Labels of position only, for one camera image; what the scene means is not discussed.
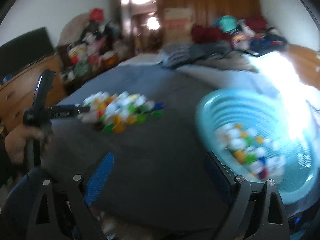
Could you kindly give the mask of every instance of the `pile of bottle caps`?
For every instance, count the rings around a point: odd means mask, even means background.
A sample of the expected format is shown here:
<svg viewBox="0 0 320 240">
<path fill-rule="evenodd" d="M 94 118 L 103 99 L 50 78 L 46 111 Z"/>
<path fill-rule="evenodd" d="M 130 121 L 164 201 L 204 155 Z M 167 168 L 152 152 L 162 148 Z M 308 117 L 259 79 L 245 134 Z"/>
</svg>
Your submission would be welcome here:
<svg viewBox="0 0 320 240">
<path fill-rule="evenodd" d="M 126 125 L 144 123 L 148 114 L 158 118 L 163 115 L 164 103 L 148 101 L 144 95 L 110 95 L 99 92 L 84 100 L 84 106 L 90 107 L 90 112 L 79 115 L 84 123 L 102 124 L 104 132 L 122 133 Z"/>
<path fill-rule="evenodd" d="M 278 143 L 258 135 L 254 128 L 228 123 L 216 130 L 220 146 L 226 148 L 251 174 L 260 180 L 280 183 L 285 172 L 285 156 L 275 156 Z"/>
</svg>

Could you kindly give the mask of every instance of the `white wall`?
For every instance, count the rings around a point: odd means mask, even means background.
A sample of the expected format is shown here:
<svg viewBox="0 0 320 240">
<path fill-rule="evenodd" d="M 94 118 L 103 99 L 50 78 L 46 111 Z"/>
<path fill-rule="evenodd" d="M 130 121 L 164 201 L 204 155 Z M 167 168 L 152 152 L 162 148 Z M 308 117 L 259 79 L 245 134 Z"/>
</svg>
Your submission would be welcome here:
<svg viewBox="0 0 320 240">
<path fill-rule="evenodd" d="M 260 0 L 260 4 L 263 16 L 289 43 L 319 50 L 319 30 L 300 0 Z"/>
<path fill-rule="evenodd" d="M 105 19 L 113 19 L 115 8 L 111 0 L 17 0 L 0 25 L 0 46 L 44 26 L 56 46 L 63 27 L 73 17 L 95 7 L 104 9 Z"/>
</svg>

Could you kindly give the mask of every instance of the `person's thumb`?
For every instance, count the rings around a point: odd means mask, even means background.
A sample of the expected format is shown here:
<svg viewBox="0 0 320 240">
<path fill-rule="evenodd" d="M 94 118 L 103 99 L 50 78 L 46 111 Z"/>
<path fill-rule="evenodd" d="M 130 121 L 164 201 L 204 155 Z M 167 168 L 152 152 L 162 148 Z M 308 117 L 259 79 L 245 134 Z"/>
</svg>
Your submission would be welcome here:
<svg viewBox="0 0 320 240">
<path fill-rule="evenodd" d="M 41 129 L 32 127 L 32 126 L 23 126 L 22 136 L 25 139 L 33 138 L 37 140 L 41 140 L 44 137 L 44 134 Z"/>
</svg>

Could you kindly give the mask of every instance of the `silver bolt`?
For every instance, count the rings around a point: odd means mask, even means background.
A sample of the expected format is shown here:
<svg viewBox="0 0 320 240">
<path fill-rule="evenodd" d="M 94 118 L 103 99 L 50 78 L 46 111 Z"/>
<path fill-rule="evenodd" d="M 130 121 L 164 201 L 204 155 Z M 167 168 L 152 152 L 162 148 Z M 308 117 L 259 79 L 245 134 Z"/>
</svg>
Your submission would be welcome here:
<svg viewBox="0 0 320 240">
<path fill-rule="evenodd" d="M 270 186 L 274 186 L 276 183 L 275 183 L 275 181 L 273 179 L 268 179 L 268 184 Z"/>
<path fill-rule="evenodd" d="M 244 182 L 244 180 L 245 180 L 244 176 L 242 176 L 242 175 L 236 176 L 236 179 L 237 179 L 237 181 L 239 181 L 239 182 Z"/>
<path fill-rule="evenodd" d="M 81 175 L 79 175 L 79 174 L 73 176 L 73 180 L 74 180 L 74 181 L 79 181 L 79 180 L 81 180 L 81 178 L 82 178 L 82 177 L 81 177 Z"/>
<path fill-rule="evenodd" d="M 50 184 L 50 180 L 46 179 L 42 184 L 43 186 L 48 186 Z"/>
</svg>

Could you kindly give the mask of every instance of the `teal bag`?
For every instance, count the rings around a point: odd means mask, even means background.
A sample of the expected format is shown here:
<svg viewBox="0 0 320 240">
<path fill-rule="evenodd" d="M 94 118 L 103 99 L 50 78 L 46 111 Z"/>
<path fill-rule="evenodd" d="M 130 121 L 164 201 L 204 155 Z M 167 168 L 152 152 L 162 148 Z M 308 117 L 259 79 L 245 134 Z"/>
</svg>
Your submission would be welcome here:
<svg viewBox="0 0 320 240">
<path fill-rule="evenodd" d="M 232 16 L 226 15 L 218 20 L 217 25 L 224 33 L 228 33 L 237 28 L 237 20 Z"/>
</svg>

